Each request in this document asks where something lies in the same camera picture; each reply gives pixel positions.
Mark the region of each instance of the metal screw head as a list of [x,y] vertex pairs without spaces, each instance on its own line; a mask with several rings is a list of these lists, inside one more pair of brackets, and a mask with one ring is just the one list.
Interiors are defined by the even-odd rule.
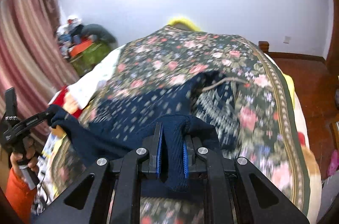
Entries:
[[239,157],[237,161],[240,165],[246,165],[247,164],[247,159],[244,158],[244,157]]
[[147,150],[146,150],[145,148],[143,148],[143,147],[139,147],[139,148],[137,149],[137,153],[138,153],[139,155],[145,154],[146,151],[147,151]]
[[107,159],[105,159],[105,158],[99,158],[98,160],[97,160],[97,164],[99,165],[99,166],[103,166],[103,165],[105,165],[107,163]]
[[208,152],[208,149],[205,148],[205,147],[199,147],[199,148],[198,148],[198,152],[199,152],[200,154],[206,154],[206,153]]

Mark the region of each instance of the orange sleeve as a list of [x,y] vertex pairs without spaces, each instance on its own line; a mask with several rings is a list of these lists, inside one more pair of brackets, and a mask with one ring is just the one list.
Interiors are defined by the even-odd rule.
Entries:
[[6,197],[14,211],[25,224],[29,224],[31,206],[36,193],[37,188],[30,190],[28,185],[11,168],[7,181]]

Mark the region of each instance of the red cloth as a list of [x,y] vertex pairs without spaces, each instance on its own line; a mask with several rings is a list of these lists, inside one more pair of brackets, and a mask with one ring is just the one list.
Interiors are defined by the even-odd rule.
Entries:
[[29,224],[31,206],[36,193],[37,188],[30,190],[28,185],[11,168],[7,181],[6,198],[25,224]]
[[[53,102],[52,104],[56,104],[56,105],[62,107],[62,106],[65,104],[64,99],[65,99],[65,95],[66,95],[67,93],[68,93],[67,86],[64,86],[64,87],[61,89],[59,95],[55,98],[55,100],[54,100],[54,102]],[[75,111],[75,112],[72,114],[72,116],[75,117],[75,118],[79,118],[80,115],[81,115],[81,113],[82,113],[82,110],[78,108],[78,110]]]

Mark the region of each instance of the black gripper frame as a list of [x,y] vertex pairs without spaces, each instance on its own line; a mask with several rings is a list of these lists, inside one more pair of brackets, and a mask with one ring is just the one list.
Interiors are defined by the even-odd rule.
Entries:
[[32,190],[39,183],[39,179],[27,165],[29,159],[26,158],[26,149],[24,138],[30,134],[30,129],[45,121],[49,112],[41,112],[20,121],[17,117],[17,99],[15,89],[12,87],[5,92],[6,112],[0,121],[0,144],[8,152],[18,152],[23,155],[21,160],[17,161],[28,187]]
[[[117,180],[109,223],[139,224],[141,180],[157,179],[160,137],[161,123],[157,123],[154,136],[146,138],[142,147],[117,160],[99,158],[35,223],[106,223]],[[205,224],[228,224],[235,220],[240,224],[309,223],[306,216],[246,158],[222,158],[203,148],[200,139],[189,135],[185,142],[189,179],[204,180]]]

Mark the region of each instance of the power outlet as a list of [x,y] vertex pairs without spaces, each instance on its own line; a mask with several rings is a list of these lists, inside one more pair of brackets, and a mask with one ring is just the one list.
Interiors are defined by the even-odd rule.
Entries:
[[284,43],[289,44],[289,41],[291,40],[290,36],[285,36]]

